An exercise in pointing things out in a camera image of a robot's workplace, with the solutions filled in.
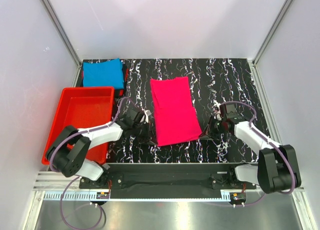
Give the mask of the pink t shirt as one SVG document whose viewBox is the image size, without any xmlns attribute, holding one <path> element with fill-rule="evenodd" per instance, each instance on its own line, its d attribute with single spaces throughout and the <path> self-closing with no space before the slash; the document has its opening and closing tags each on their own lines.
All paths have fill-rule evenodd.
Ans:
<svg viewBox="0 0 320 230">
<path fill-rule="evenodd" d="M 202 133 L 192 103 L 189 79 L 176 77 L 150 81 L 157 145 L 193 141 Z"/>
</svg>

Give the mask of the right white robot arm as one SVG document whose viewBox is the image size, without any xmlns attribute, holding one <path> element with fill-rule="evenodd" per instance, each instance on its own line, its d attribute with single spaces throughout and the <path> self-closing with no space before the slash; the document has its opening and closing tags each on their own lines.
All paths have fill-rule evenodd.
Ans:
<svg viewBox="0 0 320 230">
<path fill-rule="evenodd" d="M 228 101 L 219 105 L 218 117 L 211 116 L 199 138 L 217 140 L 221 135 L 233 135 L 258 156 L 254 164 L 240 164 L 227 175 L 228 185 L 239 188 L 246 183 L 260 186 L 266 194 L 290 194 L 302 184 L 296 151 L 292 145 L 272 140 L 236 110 L 240 101 Z"/>
</svg>

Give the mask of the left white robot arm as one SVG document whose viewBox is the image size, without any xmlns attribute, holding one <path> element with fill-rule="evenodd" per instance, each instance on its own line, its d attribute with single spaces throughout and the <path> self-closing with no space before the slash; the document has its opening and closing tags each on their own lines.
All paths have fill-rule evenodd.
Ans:
<svg viewBox="0 0 320 230">
<path fill-rule="evenodd" d="M 149 110 L 131 110 L 91 128 L 66 126 L 48 148 L 45 157 L 53 171 L 67 178 L 82 177 L 95 187 L 103 188 L 108 183 L 108 171 L 102 164 L 88 160 L 88 151 L 108 142 L 116 142 L 123 136 L 134 136 L 142 143 L 154 144 L 150 116 Z"/>
</svg>

